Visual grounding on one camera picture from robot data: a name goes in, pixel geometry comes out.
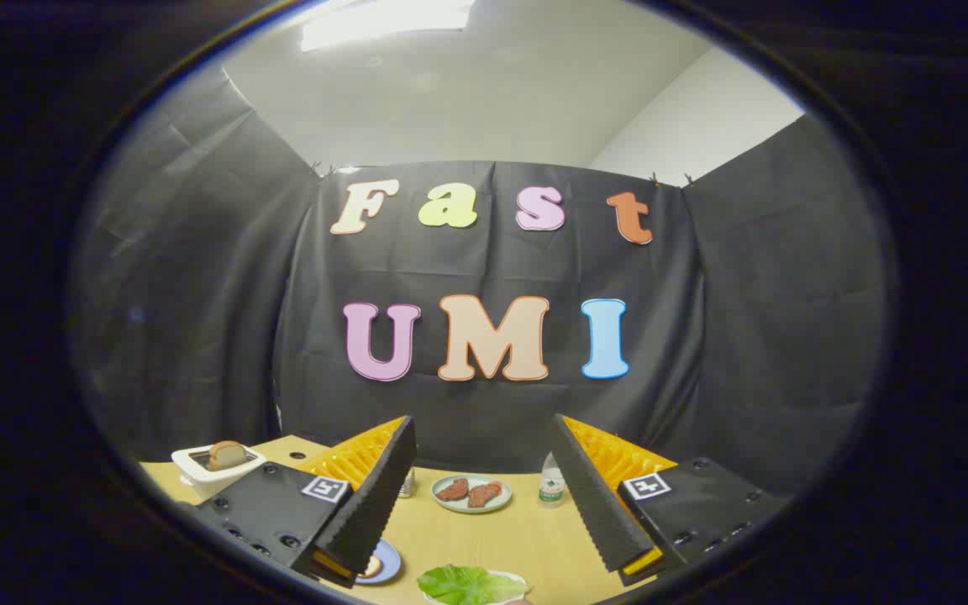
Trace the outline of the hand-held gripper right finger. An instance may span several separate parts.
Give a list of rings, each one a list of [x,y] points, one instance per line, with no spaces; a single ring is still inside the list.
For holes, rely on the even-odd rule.
[[[555,414],[550,452],[602,563],[625,586],[699,566],[791,504],[709,457],[673,462]]]

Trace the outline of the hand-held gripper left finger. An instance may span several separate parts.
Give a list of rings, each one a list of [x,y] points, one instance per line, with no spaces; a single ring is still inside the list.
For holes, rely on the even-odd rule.
[[[196,506],[232,545],[345,588],[364,574],[418,453],[415,422],[393,418],[302,466],[265,462]]]

